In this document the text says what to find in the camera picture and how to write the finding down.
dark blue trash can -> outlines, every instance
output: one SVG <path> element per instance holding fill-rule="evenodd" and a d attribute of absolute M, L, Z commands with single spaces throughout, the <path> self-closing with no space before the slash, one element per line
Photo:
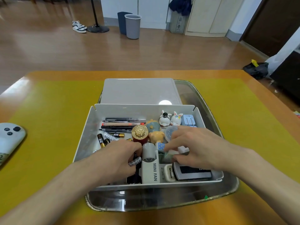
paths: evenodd
<path fill-rule="evenodd" d="M 123 35 L 126 35 L 126 21 L 125 21 L 126 14 L 132 14 L 132 13 L 118 12 L 119 29 L 120 29 L 120 33 Z"/>

forearm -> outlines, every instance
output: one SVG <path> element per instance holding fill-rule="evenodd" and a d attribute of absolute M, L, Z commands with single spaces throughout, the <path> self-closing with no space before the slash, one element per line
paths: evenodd
<path fill-rule="evenodd" d="M 71 164 L 45 187 L 0 218 L 0 225 L 52 224 L 76 199 L 88 192 L 78 177 L 78 164 Z"/>
<path fill-rule="evenodd" d="M 230 170 L 289 224 L 300 224 L 300 184 L 253 150 L 238 152 Z"/>

white storage box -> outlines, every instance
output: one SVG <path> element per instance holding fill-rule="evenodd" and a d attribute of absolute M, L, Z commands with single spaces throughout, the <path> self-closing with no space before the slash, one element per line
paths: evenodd
<path fill-rule="evenodd" d="M 100 133 L 102 121 L 109 117 L 118 118 L 145 118 L 146 120 L 158 120 L 161 111 L 167 113 L 193 115 L 198 128 L 205 128 L 204 122 L 200 115 L 199 109 L 193 105 L 136 105 L 136 104 L 95 104 L 95 107 L 90 108 L 73 162 L 88 157 L 93 151 L 99 149 L 99 141 L 97 134 Z M 163 169 L 163 164 L 160 164 L 159 169 Z M 184 187 L 205 185 L 212 182 L 220 182 L 223 178 L 222 171 L 213 171 L 210 181 L 183 181 L 169 183 L 165 182 L 162 173 L 160 180 L 163 183 L 158 184 L 127 184 L 127 185 L 106 185 L 99 186 L 94 190 L 126 190 L 137 188 L 167 188 L 167 187 Z"/>

game controller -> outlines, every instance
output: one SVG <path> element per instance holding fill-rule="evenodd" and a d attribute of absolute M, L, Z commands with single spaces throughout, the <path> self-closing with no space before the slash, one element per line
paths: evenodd
<path fill-rule="evenodd" d="M 0 166 L 26 136 L 25 130 L 13 123 L 0 123 Z"/>

gold lid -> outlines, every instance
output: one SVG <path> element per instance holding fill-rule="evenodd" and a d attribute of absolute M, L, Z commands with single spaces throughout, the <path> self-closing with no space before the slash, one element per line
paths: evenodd
<path fill-rule="evenodd" d="M 131 132 L 132 136 L 137 139 L 144 139 L 148 136 L 148 133 L 148 129 L 144 125 L 137 125 L 133 127 Z"/>

